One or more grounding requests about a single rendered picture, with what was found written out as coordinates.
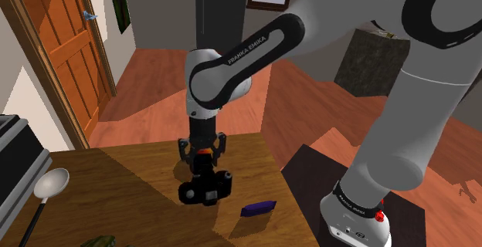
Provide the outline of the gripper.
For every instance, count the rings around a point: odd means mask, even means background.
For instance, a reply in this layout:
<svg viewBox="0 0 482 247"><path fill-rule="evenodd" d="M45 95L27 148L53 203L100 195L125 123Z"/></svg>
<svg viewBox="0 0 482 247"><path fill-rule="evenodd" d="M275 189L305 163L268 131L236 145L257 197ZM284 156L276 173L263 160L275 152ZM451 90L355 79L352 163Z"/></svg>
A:
<svg viewBox="0 0 482 247"><path fill-rule="evenodd" d="M191 150L186 150L189 145L196 151L212 148L212 164L216 166L218 159L226 151L226 135L223 132L216 133L216 118L197 119L189 118L189 137L178 139L178 152L180 159L190 164Z"/></svg>

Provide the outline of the purple bar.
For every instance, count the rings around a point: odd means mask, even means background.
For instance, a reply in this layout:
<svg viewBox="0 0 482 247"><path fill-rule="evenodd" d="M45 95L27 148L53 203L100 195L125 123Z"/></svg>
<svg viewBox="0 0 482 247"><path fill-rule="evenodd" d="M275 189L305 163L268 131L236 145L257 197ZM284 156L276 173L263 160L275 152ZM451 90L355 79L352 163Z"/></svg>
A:
<svg viewBox="0 0 482 247"><path fill-rule="evenodd" d="M256 215L266 214L275 209L276 201L262 201L254 204L246 205L241 209L241 217L253 217Z"/></svg>

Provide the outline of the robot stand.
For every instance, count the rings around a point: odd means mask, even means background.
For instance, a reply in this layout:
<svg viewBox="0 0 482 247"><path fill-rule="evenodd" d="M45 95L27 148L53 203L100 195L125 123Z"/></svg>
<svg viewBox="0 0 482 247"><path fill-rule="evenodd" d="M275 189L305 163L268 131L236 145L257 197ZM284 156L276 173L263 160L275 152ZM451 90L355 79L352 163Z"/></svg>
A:
<svg viewBox="0 0 482 247"><path fill-rule="evenodd" d="M331 235L320 214L321 199L332 191L347 168L315 149L302 145L282 170L320 247L351 247ZM392 247L427 247L423 208L391 192L384 199Z"/></svg>

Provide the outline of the black tall cabinet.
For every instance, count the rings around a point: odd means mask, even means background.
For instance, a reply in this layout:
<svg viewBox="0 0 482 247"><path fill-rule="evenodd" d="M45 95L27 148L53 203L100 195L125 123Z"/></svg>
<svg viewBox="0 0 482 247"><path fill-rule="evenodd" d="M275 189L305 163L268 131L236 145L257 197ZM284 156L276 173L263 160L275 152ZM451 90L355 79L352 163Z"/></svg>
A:
<svg viewBox="0 0 482 247"><path fill-rule="evenodd" d="M243 40L246 0L195 0L196 47L228 52Z"/></svg>

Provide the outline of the green object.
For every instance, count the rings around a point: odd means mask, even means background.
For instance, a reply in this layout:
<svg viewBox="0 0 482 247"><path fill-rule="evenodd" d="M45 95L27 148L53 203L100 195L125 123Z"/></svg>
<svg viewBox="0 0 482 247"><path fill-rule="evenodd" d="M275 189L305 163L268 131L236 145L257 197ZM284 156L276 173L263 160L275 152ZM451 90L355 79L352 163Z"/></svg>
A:
<svg viewBox="0 0 482 247"><path fill-rule="evenodd" d="M80 247L115 247L116 239L112 235L100 235L82 243Z"/></svg>

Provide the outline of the orange wooden door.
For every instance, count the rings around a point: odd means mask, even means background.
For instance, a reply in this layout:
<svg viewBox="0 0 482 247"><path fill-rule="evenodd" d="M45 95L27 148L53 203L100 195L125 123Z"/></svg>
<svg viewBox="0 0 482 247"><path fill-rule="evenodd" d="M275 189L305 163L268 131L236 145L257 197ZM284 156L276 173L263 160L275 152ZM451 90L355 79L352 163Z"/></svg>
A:
<svg viewBox="0 0 482 247"><path fill-rule="evenodd" d="M86 149L117 89L91 0L0 0L63 129Z"/></svg>

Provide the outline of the black and grey appliance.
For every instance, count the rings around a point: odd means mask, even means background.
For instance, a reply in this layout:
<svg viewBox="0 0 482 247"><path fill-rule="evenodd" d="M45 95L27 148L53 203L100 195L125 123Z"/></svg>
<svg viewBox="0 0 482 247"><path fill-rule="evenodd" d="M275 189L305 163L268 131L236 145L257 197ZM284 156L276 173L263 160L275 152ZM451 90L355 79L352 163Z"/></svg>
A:
<svg viewBox="0 0 482 247"><path fill-rule="evenodd" d="M0 115L0 240L51 163L26 119Z"/></svg>

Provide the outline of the dark stone block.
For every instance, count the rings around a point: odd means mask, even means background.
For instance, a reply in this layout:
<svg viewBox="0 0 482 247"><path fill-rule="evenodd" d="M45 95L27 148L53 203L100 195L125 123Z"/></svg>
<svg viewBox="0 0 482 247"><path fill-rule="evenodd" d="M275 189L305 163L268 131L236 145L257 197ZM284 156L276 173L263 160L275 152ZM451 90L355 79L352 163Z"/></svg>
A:
<svg viewBox="0 0 482 247"><path fill-rule="evenodd" d="M351 95L388 96L409 54L410 41L355 30L334 82Z"/></svg>

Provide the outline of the dark wall picture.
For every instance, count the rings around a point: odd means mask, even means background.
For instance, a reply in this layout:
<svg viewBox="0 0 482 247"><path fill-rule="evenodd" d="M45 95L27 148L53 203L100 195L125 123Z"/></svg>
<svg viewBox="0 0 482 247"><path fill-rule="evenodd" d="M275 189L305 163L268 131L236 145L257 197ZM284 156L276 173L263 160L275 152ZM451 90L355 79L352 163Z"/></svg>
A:
<svg viewBox="0 0 482 247"><path fill-rule="evenodd" d="M120 33L124 33L131 24L127 0L112 0Z"/></svg>

